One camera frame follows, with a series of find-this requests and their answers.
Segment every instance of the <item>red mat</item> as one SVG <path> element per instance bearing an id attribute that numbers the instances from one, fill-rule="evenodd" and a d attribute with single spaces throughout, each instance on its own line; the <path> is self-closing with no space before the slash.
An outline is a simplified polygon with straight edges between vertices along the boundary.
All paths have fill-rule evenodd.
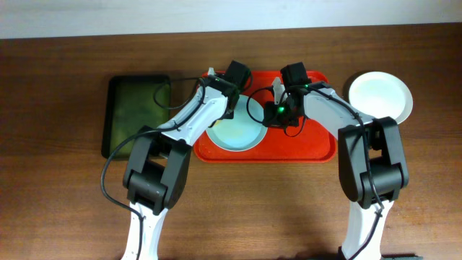
<path id="1" fill-rule="evenodd" d="M 307 71 L 313 82 L 328 82 L 317 71 Z M 255 90 L 271 86 L 275 77 L 281 77 L 279 71 L 252 71 L 253 86 L 243 95 L 249 96 Z M 269 91 L 260 91 L 252 98 L 264 106 L 266 101 L 274 100 Z M 289 135 L 300 129 L 287 128 Z M 203 133 L 194 145 L 194 152 L 199 159 L 209 163 L 324 163 L 332 159 L 337 151 L 335 138 L 319 123 L 313 120 L 305 122 L 305 128 L 297 137 L 288 137 L 282 129 L 268 128 L 266 136 L 254 148 L 244 152 L 230 152 L 215 145 Z"/>

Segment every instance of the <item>wooden floor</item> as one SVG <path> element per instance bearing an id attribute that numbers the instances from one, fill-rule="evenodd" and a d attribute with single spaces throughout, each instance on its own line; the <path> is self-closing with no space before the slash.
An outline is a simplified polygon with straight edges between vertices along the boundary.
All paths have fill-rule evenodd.
<path id="1" fill-rule="evenodd" d="M 0 41 L 0 259 L 117 259 L 129 214 L 101 194 L 108 80 L 198 76 L 237 59 L 254 70 L 303 61 L 337 92 L 358 72 L 402 79 L 410 182 L 389 214 L 383 254 L 462 256 L 462 24 Z M 178 88 L 174 103 L 189 93 Z M 125 199 L 124 162 L 109 192 Z M 209 164 L 191 156 L 164 224 L 162 259 L 291 259 L 336 252 L 348 200 L 337 157 L 323 164 Z"/>

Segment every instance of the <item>white plate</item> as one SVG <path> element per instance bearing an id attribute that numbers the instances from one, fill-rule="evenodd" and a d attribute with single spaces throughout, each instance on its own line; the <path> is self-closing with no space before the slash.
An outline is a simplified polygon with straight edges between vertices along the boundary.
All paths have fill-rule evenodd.
<path id="1" fill-rule="evenodd" d="M 231 152 L 242 152 L 255 147 L 265 137 L 268 129 L 248 116 L 245 108 L 247 99 L 247 96 L 239 95 L 234 118 L 218 121 L 206 130 L 211 141 L 218 147 Z M 257 101 L 252 98 L 248 107 L 255 119 L 263 120 L 263 108 Z"/>
<path id="2" fill-rule="evenodd" d="M 413 101 L 409 88 L 399 78 L 385 72 L 368 72 L 356 78 L 348 92 L 349 102 L 357 110 L 383 118 L 390 116 L 398 124 L 411 114 Z"/>

